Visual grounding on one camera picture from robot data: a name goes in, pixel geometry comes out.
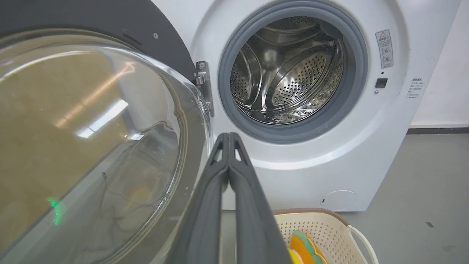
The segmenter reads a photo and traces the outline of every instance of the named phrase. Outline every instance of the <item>white wall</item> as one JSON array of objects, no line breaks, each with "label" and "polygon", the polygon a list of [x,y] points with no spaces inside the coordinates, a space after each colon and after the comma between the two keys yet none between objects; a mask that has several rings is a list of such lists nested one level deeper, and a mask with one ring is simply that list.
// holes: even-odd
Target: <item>white wall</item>
[{"label": "white wall", "polygon": [[411,128],[469,126],[468,25],[469,0],[462,0]]}]

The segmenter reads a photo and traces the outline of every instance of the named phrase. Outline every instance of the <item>yellow cloth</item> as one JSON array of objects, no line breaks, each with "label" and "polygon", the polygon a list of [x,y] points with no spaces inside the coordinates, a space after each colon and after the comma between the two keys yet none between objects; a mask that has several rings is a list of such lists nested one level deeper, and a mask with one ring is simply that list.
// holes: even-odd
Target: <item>yellow cloth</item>
[{"label": "yellow cloth", "polygon": [[288,249],[288,251],[290,252],[290,257],[292,258],[293,264],[304,264],[297,253],[294,252],[294,250]]}]

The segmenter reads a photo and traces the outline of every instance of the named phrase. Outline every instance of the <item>washing machine door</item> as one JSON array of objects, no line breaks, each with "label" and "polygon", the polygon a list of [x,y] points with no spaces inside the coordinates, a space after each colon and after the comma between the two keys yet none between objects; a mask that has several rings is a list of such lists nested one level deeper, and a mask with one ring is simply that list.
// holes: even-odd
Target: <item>washing machine door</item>
[{"label": "washing machine door", "polygon": [[0,12],[1,262],[157,262],[211,134],[186,47],[149,1],[9,5]]}]

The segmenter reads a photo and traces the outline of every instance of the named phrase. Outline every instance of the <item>green light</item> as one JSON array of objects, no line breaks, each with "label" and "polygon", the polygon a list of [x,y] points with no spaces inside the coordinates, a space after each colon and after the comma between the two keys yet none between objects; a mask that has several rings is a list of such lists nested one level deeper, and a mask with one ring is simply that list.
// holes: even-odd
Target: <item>green light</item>
[{"label": "green light", "polygon": [[60,204],[60,201],[56,197],[48,197],[47,200],[51,203],[51,206],[54,208],[55,211],[54,225],[58,225],[62,220],[62,206]]}]

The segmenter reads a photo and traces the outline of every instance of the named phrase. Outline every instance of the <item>basket handle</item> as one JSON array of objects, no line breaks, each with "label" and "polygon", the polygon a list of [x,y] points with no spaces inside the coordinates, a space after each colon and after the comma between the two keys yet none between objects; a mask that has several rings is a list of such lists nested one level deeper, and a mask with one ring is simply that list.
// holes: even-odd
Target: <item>basket handle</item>
[{"label": "basket handle", "polygon": [[371,246],[368,239],[366,239],[366,237],[362,234],[362,232],[358,231],[358,229],[354,228],[353,226],[349,225],[347,227],[351,230],[351,232],[355,233],[355,235],[358,238],[360,238],[362,243],[365,245],[366,250],[368,251],[368,254],[371,256],[371,261],[373,262],[373,264],[378,264],[378,257],[376,257],[375,250]]}]

